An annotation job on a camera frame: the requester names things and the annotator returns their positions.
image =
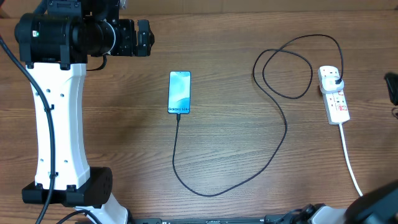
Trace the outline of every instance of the wood surface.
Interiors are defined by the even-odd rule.
[[[318,89],[317,68],[340,68],[336,45],[322,37],[288,48],[311,61],[314,79],[299,100],[271,93],[289,130],[268,169],[215,198],[192,194],[172,170],[176,120],[167,114],[170,71],[192,72],[192,112],[181,119],[177,170],[191,188],[216,193],[259,171],[283,134],[278,109],[252,81],[255,59],[263,50],[305,34],[331,35],[343,49],[351,114],[344,127],[362,191],[397,178],[398,120],[391,115],[383,79],[389,71],[398,72],[397,11],[131,17],[144,18],[156,36],[152,55],[108,57],[104,70],[87,74],[83,95],[89,165],[112,168],[113,193],[136,218],[263,217],[308,203],[345,208],[358,197],[338,127],[328,124]],[[0,34],[19,58],[16,23],[1,19]],[[265,61],[256,69],[259,80]],[[91,58],[88,68],[100,64],[100,58]],[[0,223],[33,223],[42,206],[21,199],[37,165],[33,96],[2,50],[0,68]],[[308,65],[291,55],[277,55],[266,72],[269,83],[290,96],[303,92],[310,79]],[[51,205],[44,223],[69,212]]]
[[[0,16],[20,18],[41,0],[6,0]],[[398,0],[132,0],[122,15],[393,10]]]

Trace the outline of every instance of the robotic arm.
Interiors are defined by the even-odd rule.
[[[134,21],[119,19],[119,8],[126,8],[126,1],[48,0],[44,4],[48,14],[24,14],[15,37],[21,61],[51,107],[56,178],[50,203],[89,210],[101,223],[133,223],[130,212],[111,193],[111,169],[87,163],[81,101],[87,55],[149,56],[155,41],[149,22],[138,21],[139,31],[135,31]],[[44,105],[32,89],[39,156],[35,180],[22,190],[22,199],[44,204],[51,188],[50,131]]]

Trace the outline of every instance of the extension cord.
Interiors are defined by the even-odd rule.
[[[322,66],[318,70],[320,88],[323,89],[325,80],[330,79],[330,74],[339,76],[338,69],[332,66]],[[329,124],[341,124],[350,119],[347,107],[346,97],[343,89],[340,89],[341,84],[330,86],[329,89],[337,89],[332,93],[323,93],[323,102],[325,103],[326,114],[328,116]]]
[[[341,142],[343,144],[344,157],[347,163],[348,172],[353,180],[356,191],[358,192],[359,196],[362,197],[362,191],[359,188],[358,183],[356,182],[354,172],[351,168],[351,164],[349,163],[346,139],[344,137],[343,131],[343,123],[350,119],[347,101],[343,91],[344,82],[341,81],[341,83],[339,84],[336,84],[334,81],[330,82],[330,79],[334,80],[335,76],[339,76],[338,69],[333,66],[320,67],[318,70],[318,76],[329,124],[338,124],[339,126]]]

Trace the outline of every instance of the blue smartphone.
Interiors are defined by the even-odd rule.
[[[191,72],[170,72],[169,113],[189,114],[191,105]]]

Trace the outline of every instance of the wall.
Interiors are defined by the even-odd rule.
[[[40,0],[6,0],[3,17],[32,12]],[[341,11],[395,9],[398,0],[130,0],[124,15],[224,12]]]

